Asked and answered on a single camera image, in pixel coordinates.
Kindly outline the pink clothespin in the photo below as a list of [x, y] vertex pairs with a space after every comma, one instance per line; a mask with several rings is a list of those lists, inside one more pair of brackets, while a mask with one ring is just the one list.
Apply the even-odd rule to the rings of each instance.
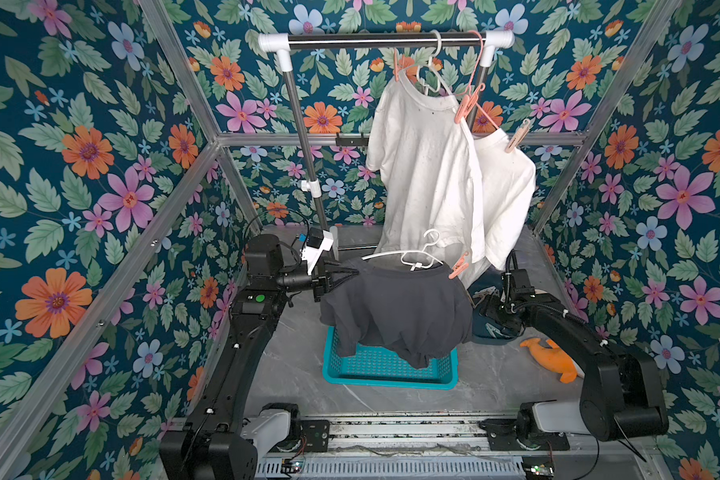
[[455, 279], [461, 275], [469, 267], [469, 252], [464, 252], [453, 265], [452, 271], [449, 274], [450, 279]]
[[397, 49], [393, 50], [393, 73], [394, 79], [399, 82], [400, 79], [405, 75], [404, 57], [399, 53]]
[[461, 97], [454, 117], [454, 122], [456, 124], [465, 121], [469, 127], [472, 126], [474, 121], [472, 120], [471, 115], [475, 109], [481, 109], [479, 97], [484, 89], [485, 85], [483, 83], [480, 83], [477, 87], [468, 85], [464, 88], [463, 92], [455, 94], [455, 97]]

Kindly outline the white plastic hanger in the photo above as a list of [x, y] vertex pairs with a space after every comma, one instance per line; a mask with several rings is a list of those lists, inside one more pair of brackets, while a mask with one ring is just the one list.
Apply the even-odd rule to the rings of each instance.
[[425, 270], [436, 265], [443, 265], [444, 262], [432, 254], [429, 249], [434, 247], [440, 239], [440, 232], [437, 229], [428, 229], [423, 234], [424, 244], [420, 248], [398, 249], [373, 253], [362, 257], [363, 261], [369, 262], [386, 257], [397, 257], [403, 266], [407, 266], [411, 272]]
[[427, 62], [424, 65], [414, 63], [405, 69], [405, 73], [410, 82], [418, 88], [419, 92], [427, 97], [452, 96], [453, 91], [440, 74], [440, 69], [435, 62], [442, 50], [443, 38], [436, 30], [432, 31], [432, 35], [434, 36], [436, 45], [434, 52], [429, 56]]

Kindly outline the dark grey t-shirt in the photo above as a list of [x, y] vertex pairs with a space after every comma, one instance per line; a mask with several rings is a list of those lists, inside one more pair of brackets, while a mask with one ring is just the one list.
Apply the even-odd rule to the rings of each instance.
[[409, 271], [360, 258], [343, 264], [354, 270], [320, 301], [320, 320], [335, 329], [338, 355], [357, 346], [384, 347], [415, 369], [444, 358], [472, 340], [473, 308], [451, 267], [435, 264]]

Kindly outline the plain white t-shirt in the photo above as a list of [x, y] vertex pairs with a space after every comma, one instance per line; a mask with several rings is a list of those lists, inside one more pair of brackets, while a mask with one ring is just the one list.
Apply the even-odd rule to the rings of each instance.
[[464, 260], [458, 277], [470, 287], [490, 263], [482, 171], [457, 107], [452, 96], [421, 93], [406, 75], [391, 80], [375, 111], [366, 167], [387, 191], [378, 251], [419, 250], [434, 229], [431, 254], [449, 265]]

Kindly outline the white printed t-shirt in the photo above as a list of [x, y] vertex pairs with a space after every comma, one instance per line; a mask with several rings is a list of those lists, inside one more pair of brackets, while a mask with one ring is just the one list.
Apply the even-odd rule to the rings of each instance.
[[479, 272], [501, 270], [520, 238], [536, 187], [534, 162], [520, 149], [508, 151], [510, 138], [499, 129], [475, 140], [482, 173], [485, 257]]

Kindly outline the beige clothespin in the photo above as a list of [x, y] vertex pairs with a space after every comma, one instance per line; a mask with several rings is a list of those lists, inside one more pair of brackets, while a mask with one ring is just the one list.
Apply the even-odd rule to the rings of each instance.
[[505, 151], [512, 153], [525, 139], [528, 133], [531, 131], [533, 121], [530, 118], [523, 120], [521, 125], [516, 129], [512, 137], [509, 139]]

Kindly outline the pink wire hanger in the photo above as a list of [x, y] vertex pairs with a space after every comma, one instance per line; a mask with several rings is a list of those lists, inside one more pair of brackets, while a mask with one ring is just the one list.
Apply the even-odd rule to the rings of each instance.
[[[472, 34], [476, 35], [479, 40], [479, 52], [477, 54], [476, 64], [470, 74], [468, 85], [477, 87], [480, 83], [485, 85], [485, 77], [493, 63], [495, 52], [499, 49], [506, 49], [514, 44], [514, 34], [511, 31], [506, 30], [490, 30], [485, 32], [472, 31]], [[494, 128], [495, 131], [500, 129], [500, 126], [494, 121], [489, 111], [486, 111], [482, 104], [479, 104], [481, 109], [475, 109], [471, 115], [472, 120], [475, 122], [477, 113], [480, 113], [482, 117]]]

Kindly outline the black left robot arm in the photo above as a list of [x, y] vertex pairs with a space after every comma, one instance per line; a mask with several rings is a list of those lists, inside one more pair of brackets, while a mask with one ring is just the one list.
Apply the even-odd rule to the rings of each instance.
[[248, 241], [246, 281], [227, 310], [229, 329], [212, 375], [184, 425], [167, 432], [159, 456], [170, 479], [252, 479], [259, 462], [291, 432], [292, 414], [269, 408], [248, 418], [245, 406], [264, 350], [295, 294], [316, 300], [333, 290], [343, 272], [334, 259], [335, 235], [311, 228], [284, 263], [284, 244], [274, 234]]

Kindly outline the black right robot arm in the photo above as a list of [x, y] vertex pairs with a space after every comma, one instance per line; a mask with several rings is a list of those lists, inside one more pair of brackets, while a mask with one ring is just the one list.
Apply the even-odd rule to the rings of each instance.
[[662, 435], [669, 428], [659, 369], [651, 356], [599, 337], [554, 295], [532, 286], [511, 255], [499, 291], [483, 296], [475, 316], [500, 340], [520, 339], [562, 382], [583, 381], [578, 399], [523, 404], [519, 442], [549, 434], [589, 434], [600, 442]]

